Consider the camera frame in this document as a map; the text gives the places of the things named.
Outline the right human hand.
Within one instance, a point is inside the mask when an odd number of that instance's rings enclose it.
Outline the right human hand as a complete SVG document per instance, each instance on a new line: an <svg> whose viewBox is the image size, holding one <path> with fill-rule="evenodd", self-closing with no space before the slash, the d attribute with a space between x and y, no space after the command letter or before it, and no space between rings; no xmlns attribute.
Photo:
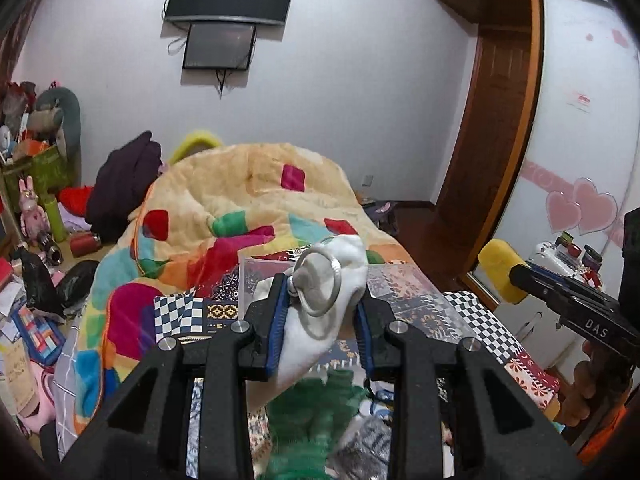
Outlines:
<svg viewBox="0 0 640 480"><path fill-rule="evenodd" d="M603 348L601 346L594 346L588 340L585 340L582 344L582 352L588 356L588 360L580 361L574 368L574 382L568 387L559 413L554 419L559 424L575 427L582 420L589 417L590 408L588 400L599 391L597 381L593 378L593 374L591 374L591 364L602 351ZM625 405L631 387L632 382L628 382L627 389L612 402L608 414L602 419L601 429L616 426L616 420Z"/></svg>

